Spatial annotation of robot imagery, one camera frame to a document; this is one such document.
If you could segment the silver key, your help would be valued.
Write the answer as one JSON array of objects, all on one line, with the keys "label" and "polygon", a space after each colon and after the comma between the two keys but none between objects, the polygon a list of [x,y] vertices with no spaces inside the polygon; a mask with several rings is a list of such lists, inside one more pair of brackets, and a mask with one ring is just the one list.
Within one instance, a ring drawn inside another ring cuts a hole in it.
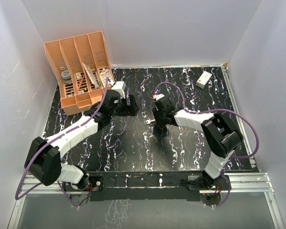
[{"label": "silver key", "polygon": [[153,119],[153,120],[146,120],[146,124],[147,125],[150,125],[150,124],[152,124],[152,123],[154,123],[155,122],[155,120]]}]

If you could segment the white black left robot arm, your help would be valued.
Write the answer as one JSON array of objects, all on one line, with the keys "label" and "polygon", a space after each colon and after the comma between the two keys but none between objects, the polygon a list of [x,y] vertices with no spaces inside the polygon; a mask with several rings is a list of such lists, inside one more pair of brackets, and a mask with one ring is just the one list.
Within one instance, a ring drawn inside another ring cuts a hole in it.
[{"label": "white black left robot arm", "polygon": [[64,164],[61,159],[74,146],[101,131],[114,116],[136,116],[139,107],[133,94],[128,99],[116,90],[108,90],[100,102],[83,113],[81,118],[61,132],[32,141],[24,168],[43,185],[54,182],[73,184],[85,190],[89,184],[88,172],[79,166]]}]

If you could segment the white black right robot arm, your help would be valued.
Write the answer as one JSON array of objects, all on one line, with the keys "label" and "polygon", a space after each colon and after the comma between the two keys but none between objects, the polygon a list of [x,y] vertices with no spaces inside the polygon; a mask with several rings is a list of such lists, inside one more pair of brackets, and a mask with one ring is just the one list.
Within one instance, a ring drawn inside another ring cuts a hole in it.
[{"label": "white black right robot arm", "polygon": [[200,188],[216,188],[224,166],[244,139],[228,112],[191,114],[176,108],[167,97],[155,99],[152,112],[158,127],[189,127],[204,134],[211,149],[210,158],[202,175],[189,183]]}]

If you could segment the white label packet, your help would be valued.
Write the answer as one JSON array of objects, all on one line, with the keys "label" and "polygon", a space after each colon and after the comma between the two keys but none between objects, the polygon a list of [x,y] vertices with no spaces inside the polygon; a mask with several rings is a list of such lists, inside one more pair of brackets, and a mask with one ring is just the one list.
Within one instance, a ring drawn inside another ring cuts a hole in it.
[{"label": "white label packet", "polygon": [[100,70],[100,80],[102,82],[103,87],[105,87],[107,79],[108,85],[113,86],[115,84],[111,70],[107,68],[102,68]]}]

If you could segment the white paper card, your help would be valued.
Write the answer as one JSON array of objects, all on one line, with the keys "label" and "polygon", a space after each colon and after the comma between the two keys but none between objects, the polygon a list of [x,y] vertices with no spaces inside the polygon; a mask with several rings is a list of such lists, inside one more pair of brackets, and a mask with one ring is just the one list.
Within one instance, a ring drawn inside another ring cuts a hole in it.
[{"label": "white paper card", "polygon": [[93,84],[94,88],[95,89],[99,88],[98,76],[97,76],[97,72],[96,72],[95,68],[90,68],[85,63],[82,63],[82,64],[83,64],[85,71],[88,74],[88,77],[89,77],[91,83]]}]

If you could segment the small white box in organizer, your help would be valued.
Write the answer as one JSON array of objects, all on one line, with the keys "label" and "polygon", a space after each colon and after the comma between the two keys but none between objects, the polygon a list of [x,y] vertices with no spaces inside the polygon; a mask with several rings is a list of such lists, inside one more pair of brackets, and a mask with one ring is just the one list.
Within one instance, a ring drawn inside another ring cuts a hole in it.
[{"label": "small white box in organizer", "polygon": [[78,81],[78,80],[81,80],[81,79],[82,79],[82,74],[81,74],[81,72],[75,73],[75,77],[76,77],[76,80],[77,80],[77,81]]}]

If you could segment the white red small box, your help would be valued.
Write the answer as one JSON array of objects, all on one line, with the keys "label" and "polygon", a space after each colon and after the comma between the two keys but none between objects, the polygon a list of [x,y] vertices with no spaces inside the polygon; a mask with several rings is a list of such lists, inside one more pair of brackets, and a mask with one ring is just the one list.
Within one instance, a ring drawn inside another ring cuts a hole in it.
[{"label": "white red small box", "polygon": [[208,83],[208,81],[210,80],[212,74],[207,72],[207,71],[203,71],[203,73],[201,74],[201,76],[199,77],[199,79],[196,81],[196,86],[198,86],[201,89],[204,89],[205,85]]}]

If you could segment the orange plastic file organizer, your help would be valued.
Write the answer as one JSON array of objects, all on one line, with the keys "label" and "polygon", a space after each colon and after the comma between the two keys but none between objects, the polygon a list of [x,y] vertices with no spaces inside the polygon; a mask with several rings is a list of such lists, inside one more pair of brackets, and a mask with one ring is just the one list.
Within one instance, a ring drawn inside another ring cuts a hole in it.
[{"label": "orange plastic file organizer", "polygon": [[[105,87],[100,80],[100,70],[102,68],[111,69],[111,65],[104,35],[101,31],[46,42],[44,46],[46,56],[58,82],[61,107],[66,115],[87,111],[102,99]],[[99,88],[94,88],[82,63],[90,68],[95,68]],[[72,84],[66,85],[62,80],[62,67],[70,72]],[[77,81],[75,77],[77,72],[81,72],[82,77],[85,77],[79,91],[77,87],[80,80]]]}]

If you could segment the grey tape roll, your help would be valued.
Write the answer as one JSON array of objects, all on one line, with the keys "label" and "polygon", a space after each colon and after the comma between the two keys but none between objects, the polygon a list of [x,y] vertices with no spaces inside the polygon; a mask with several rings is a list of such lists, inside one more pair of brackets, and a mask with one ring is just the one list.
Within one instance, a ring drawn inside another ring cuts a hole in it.
[{"label": "grey tape roll", "polygon": [[66,85],[72,84],[70,72],[63,67],[61,68],[61,78]]}]

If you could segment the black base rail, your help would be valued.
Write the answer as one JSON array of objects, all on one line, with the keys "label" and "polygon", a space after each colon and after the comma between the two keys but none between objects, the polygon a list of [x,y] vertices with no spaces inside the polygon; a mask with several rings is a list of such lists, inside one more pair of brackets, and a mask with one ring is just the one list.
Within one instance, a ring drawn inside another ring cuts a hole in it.
[{"label": "black base rail", "polygon": [[211,182],[201,172],[91,173],[81,187],[62,187],[72,197],[86,195],[89,201],[183,199],[217,205],[231,182],[227,175]]}]

